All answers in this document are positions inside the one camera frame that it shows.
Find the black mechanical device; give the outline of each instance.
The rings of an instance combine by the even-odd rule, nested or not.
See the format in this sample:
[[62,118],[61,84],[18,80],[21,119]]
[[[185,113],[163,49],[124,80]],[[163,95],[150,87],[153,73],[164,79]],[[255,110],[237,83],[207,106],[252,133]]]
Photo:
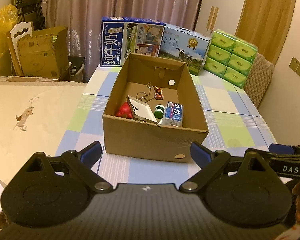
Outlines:
[[248,149],[245,157],[231,157],[194,142],[191,156],[202,169],[179,190],[174,184],[114,190],[90,170],[100,156],[98,142],[61,157],[35,153],[2,193],[10,224],[0,240],[273,240],[288,229],[292,197],[278,175],[300,179],[300,156]]

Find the red object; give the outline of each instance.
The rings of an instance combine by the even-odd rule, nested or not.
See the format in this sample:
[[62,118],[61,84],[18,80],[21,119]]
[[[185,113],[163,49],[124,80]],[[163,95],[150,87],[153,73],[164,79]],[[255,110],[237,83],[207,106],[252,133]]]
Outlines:
[[162,100],[163,99],[163,94],[162,94],[162,89],[161,88],[155,88],[154,89],[154,99],[156,99],[156,100]]
[[133,119],[133,115],[130,109],[130,106],[128,105],[128,102],[124,102],[122,106],[120,106],[118,112],[115,114],[117,117],[123,117],[128,119]]

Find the yellow plastic bag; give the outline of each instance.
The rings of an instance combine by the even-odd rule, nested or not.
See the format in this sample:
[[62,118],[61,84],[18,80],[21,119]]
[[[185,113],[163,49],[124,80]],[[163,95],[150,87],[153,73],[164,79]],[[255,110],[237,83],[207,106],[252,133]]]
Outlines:
[[12,4],[0,9],[0,57],[9,49],[6,33],[17,24],[17,8]]

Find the ribbed black surface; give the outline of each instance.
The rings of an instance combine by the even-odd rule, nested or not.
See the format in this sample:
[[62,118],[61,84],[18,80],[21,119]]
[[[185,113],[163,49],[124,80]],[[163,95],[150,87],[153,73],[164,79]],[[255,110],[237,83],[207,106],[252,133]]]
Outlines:
[[96,195],[75,219],[50,228],[12,224],[1,239],[90,240],[271,240],[286,228],[237,228],[211,215],[197,195],[183,194],[174,184],[119,184],[109,194]]

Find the quilted chair cover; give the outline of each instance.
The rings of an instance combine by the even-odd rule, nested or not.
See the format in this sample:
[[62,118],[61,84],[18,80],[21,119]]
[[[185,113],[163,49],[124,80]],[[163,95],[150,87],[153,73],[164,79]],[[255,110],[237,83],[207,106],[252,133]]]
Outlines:
[[243,87],[255,107],[258,107],[260,104],[272,78],[273,71],[274,65],[267,61],[263,55],[257,54],[248,75],[247,82]]

